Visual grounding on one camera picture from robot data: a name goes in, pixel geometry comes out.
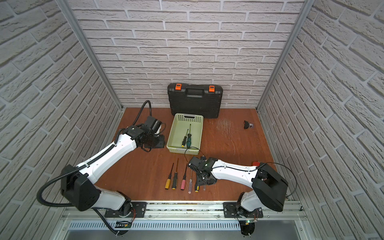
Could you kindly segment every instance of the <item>wooden table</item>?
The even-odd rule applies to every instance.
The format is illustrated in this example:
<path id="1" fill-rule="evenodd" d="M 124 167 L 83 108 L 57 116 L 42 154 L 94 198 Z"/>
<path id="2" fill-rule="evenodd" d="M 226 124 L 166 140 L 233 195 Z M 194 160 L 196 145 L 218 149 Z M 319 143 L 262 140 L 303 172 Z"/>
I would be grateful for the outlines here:
<path id="1" fill-rule="evenodd" d="M 126 128 L 132 124 L 139 108 L 127 108 L 119 124 Z M 137 124 L 144 123 L 149 115 L 145 108 Z M 152 108 L 152 116 L 166 123 L 164 131 L 168 140 L 174 116 L 169 108 Z M 244 129 L 244 120 L 253 123 L 252 129 Z M 221 109 L 217 119 L 204 119 L 201 151 L 207 158 L 215 157 L 225 162 L 250 166 L 253 161 L 273 162 L 260 120 L 255 109 Z M 192 155 L 186 155 L 189 161 Z M 179 181 L 176 190 L 165 190 L 172 163 L 179 158 Z M 206 191 L 200 188 L 198 193 L 188 194 L 188 182 L 191 170 L 187 169 L 186 190 L 180 185 L 187 161 L 183 154 L 170 153 L 163 149 L 144 152 L 135 149 L 121 158 L 108 169 L 96 183 L 98 187 L 121 191 L 133 200 L 237 200 L 242 192 L 252 189 L 228 180 L 218 180 L 216 184 L 207 186 Z M 192 175 L 193 186 L 196 175 Z"/>

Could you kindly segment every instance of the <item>black tool case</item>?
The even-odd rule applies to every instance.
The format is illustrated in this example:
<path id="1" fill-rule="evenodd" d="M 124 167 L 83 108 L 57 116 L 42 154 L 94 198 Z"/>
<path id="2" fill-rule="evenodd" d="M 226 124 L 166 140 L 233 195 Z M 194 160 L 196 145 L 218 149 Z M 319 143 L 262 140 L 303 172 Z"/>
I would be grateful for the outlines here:
<path id="1" fill-rule="evenodd" d="M 172 115 L 188 113 L 205 118 L 217 118 L 220 110 L 223 88 L 218 85 L 191 85 L 171 83 L 168 98 Z"/>

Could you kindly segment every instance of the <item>toolbox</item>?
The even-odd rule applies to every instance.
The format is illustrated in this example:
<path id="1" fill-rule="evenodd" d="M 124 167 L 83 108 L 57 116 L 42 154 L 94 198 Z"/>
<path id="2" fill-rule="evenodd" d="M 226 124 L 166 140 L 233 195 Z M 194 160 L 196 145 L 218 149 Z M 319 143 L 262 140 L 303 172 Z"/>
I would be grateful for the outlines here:
<path id="1" fill-rule="evenodd" d="M 218 85 L 191 85 L 171 83 L 168 98 L 172 115 L 188 113 L 205 118 L 217 118 L 220 110 L 223 88 Z"/>
<path id="2" fill-rule="evenodd" d="M 175 153 L 198 155 L 203 133 L 203 120 L 204 117 L 201 115 L 176 113 L 167 142 L 168 150 Z M 191 148 L 187 150 L 187 147 L 182 147 L 181 143 L 189 126 L 191 126 L 192 137 Z"/>

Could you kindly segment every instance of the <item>brick wall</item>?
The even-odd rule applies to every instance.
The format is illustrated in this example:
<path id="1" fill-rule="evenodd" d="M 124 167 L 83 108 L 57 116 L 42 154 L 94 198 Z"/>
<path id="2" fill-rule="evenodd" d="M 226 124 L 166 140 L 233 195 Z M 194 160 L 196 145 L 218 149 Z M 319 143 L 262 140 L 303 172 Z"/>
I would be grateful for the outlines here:
<path id="1" fill-rule="evenodd" d="M 254 108 L 302 0 L 70 0 L 124 106 L 168 106 L 167 85 L 218 84 Z"/>
<path id="2" fill-rule="evenodd" d="M 384 238 L 383 13 L 382 0 L 316 0 L 260 106 L 316 238 Z"/>
<path id="3" fill-rule="evenodd" d="M 117 107 L 55 1 L 0 2 L 0 239 L 49 239 L 37 190 L 96 153 Z M 59 185 L 45 198 L 65 202 Z"/>

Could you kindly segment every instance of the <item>plastic basket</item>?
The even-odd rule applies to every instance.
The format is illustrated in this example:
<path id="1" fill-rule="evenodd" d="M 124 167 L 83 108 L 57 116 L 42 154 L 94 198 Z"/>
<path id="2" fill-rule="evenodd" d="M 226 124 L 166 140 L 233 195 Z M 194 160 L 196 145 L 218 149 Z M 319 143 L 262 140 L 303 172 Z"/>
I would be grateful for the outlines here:
<path id="1" fill-rule="evenodd" d="M 201 136 L 203 132 L 203 119 L 201 115 L 176 113 L 169 133 L 167 148 L 170 152 L 184 154 L 187 146 L 182 147 L 181 143 L 191 124 L 191 147 L 200 148 Z M 188 149 L 185 154 L 198 155 L 199 151 L 195 148 Z"/>

